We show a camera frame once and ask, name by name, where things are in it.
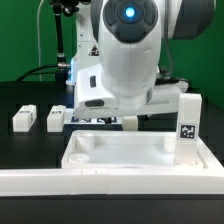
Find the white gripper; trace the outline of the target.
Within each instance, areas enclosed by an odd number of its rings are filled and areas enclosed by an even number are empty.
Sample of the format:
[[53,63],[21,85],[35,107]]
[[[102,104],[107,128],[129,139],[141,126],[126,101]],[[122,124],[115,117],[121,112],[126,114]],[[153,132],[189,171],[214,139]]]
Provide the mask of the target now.
[[116,96],[101,81],[100,65],[82,69],[77,74],[74,114],[78,119],[153,115],[178,111],[179,95],[189,84],[176,80],[159,84],[148,94],[137,97]]

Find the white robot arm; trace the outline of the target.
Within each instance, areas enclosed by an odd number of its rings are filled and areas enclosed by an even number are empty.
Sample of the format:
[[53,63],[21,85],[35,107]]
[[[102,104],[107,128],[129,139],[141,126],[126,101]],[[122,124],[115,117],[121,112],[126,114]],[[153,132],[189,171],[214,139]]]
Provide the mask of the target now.
[[191,40],[211,23],[216,0],[91,0],[99,62],[76,75],[79,119],[174,113],[185,87],[158,85],[161,42]]

